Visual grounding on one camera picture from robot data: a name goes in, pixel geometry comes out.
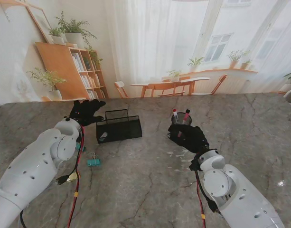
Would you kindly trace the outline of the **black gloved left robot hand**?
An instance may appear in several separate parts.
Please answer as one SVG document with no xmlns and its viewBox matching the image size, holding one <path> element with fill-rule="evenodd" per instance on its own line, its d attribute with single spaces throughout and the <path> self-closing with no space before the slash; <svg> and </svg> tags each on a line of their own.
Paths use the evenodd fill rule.
<svg viewBox="0 0 291 228">
<path fill-rule="evenodd" d="M 84 100 L 83 102 L 75 100 L 69 118 L 74 119 L 81 126 L 88 126 L 100 122 L 104 118 L 102 116 L 95 116 L 94 114 L 105 105 L 105 101 L 99 101 L 97 99 Z"/>
</svg>

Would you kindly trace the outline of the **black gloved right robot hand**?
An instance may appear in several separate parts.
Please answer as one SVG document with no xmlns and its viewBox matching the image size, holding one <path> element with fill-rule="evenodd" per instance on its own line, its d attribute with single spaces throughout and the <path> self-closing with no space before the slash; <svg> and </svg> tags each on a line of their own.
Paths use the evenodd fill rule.
<svg viewBox="0 0 291 228">
<path fill-rule="evenodd" d="M 192 153 L 202 153 L 210 150 L 209 143 L 203 131 L 198 126 L 174 124 L 168 129 L 170 140 Z"/>
</svg>

